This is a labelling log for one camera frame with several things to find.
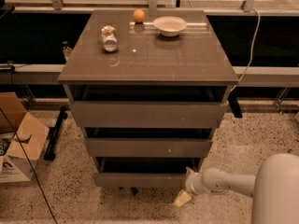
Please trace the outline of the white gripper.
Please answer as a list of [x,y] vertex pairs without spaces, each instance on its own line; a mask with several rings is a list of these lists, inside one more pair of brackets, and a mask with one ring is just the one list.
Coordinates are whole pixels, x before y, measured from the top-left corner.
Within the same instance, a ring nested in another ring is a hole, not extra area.
[[210,189],[204,184],[203,175],[196,173],[192,168],[186,167],[185,189],[182,189],[174,200],[174,206],[181,207],[192,199],[192,196],[209,194]]

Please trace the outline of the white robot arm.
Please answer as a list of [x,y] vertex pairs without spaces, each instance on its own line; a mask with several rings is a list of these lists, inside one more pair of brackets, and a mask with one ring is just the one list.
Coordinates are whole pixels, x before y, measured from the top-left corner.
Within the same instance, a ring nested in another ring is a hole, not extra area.
[[184,188],[174,205],[200,194],[237,192],[253,199],[251,224],[299,224],[299,157],[280,153],[267,158],[257,175],[233,175],[218,168],[202,173],[186,168]]

